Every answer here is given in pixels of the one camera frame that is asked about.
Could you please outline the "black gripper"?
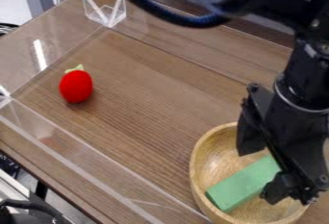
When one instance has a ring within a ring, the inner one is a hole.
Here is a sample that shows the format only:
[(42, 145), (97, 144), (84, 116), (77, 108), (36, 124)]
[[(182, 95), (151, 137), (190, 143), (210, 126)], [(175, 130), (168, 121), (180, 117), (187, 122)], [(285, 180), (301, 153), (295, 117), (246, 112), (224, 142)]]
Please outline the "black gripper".
[(290, 95), (282, 76), (272, 89), (251, 83), (246, 91), (236, 127), (238, 155), (267, 150), (279, 165), (279, 173), (263, 186), (259, 197), (271, 205), (285, 198), (307, 205), (329, 190), (323, 153), (329, 110), (303, 107)]

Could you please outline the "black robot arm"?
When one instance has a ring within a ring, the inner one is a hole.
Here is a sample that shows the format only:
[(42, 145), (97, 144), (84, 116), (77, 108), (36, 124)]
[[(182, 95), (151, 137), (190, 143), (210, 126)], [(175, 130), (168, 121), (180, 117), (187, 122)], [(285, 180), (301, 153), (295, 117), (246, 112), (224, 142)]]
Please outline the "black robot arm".
[(262, 189), (270, 204), (290, 197), (307, 205), (329, 190), (323, 144), (329, 139), (329, 0), (218, 0), (219, 20), (254, 13), (294, 31), (294, 48), (271, 88), (246, 87), (236, 149), (268, 150), (279, 173)]

